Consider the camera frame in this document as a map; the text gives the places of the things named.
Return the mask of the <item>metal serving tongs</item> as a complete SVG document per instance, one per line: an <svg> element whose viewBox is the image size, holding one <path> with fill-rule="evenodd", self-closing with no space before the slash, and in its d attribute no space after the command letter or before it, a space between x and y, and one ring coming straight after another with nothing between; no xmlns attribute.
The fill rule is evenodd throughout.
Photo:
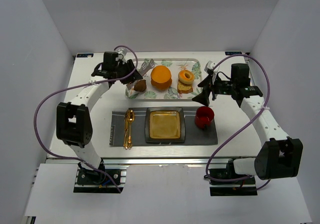
<svg viewBox="0 0 320 224"><path fill-rule="evenodd" d="M151 69L155 67L155 61L153 59L147 59L142 64L141 67L137 70L137 72L142 76L141 80L143 79L143 76ZM134 82L127 84L126 88L128 90L132 89L134 85L140 81L140 79L136 79Z"/></svg>

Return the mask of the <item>round orange bread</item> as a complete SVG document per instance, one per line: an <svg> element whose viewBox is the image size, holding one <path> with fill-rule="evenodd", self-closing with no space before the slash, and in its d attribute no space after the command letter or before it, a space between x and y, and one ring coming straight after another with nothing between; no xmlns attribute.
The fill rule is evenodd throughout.
<svg viewBox="0 0 320 224"><path fill-rule="evenodd" d="M163 65L158 65L152 69L150 74L151 85L160 91L167 90L172 84L171 71Z"/></svg>

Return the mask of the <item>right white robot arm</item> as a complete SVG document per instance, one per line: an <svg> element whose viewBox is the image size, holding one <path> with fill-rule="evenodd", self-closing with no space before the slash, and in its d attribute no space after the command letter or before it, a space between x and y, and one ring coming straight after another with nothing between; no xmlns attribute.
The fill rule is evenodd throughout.
<svg viewBox="0 0 320 224"><path fill-rule="evenodd" d="M217 95L231 96L251 120L261 142L261 150L256 157L231 160L221 178L230 180L257 176L261 180L271 180L296 177L303 144L298 138L291 138L264 105L261 90L251 85L249 66L244 63L232 64L231 76L226 80L222 80L214 68L212 61L205 65L207 77L198 84L202 92L192 100L208 106L210 96L214 99Z"/></svg>

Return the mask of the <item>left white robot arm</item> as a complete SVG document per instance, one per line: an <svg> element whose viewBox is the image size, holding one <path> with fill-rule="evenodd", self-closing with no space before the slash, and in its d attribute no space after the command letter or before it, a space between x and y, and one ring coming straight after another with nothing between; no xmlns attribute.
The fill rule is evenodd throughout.
<svg viewBox="0 0 320 224"><path fill-rule="evenodd" d="M138 72L138 58L126 59L124 46L106 51L103 60L93 69L89 82L71 101L61 102L56 109L56 136L69 146L81 162L82 168L102 172L103 159L97 154L91 139L93 126L90 112L111 86L120 81L132 84L143 76Z"/></svg>

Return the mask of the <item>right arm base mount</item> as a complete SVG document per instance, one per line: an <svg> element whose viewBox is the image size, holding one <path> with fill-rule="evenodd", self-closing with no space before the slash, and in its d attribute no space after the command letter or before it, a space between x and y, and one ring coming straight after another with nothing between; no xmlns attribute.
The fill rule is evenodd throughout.
<svg viewBox="0 0 320 224"><path fill-rule="evenodd" d="M224 180L245 177L243 174L236 174L234 170L233 159L229 159L225 167L209 168L208 173L211 178ZM258 195L258 191L256 190L256 180L254 177L227 182L211 180L206 174L203 178L209 181L209 191L211 197L240 197Z"/></svg>

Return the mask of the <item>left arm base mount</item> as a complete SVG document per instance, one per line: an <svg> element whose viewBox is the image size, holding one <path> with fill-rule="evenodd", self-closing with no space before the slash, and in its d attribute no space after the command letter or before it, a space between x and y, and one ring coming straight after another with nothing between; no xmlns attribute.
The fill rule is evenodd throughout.
<svg viewBox="0 0 320 224"><path fill-rule="evenodd" d="M105 172L110 175L122 191L126 182L127 170L125 168L112 167L106 169ZM82 194L120 194L108 176L101 173L97 174L93 170L84 168L78 168L77 170L73 192Z"/></svg>

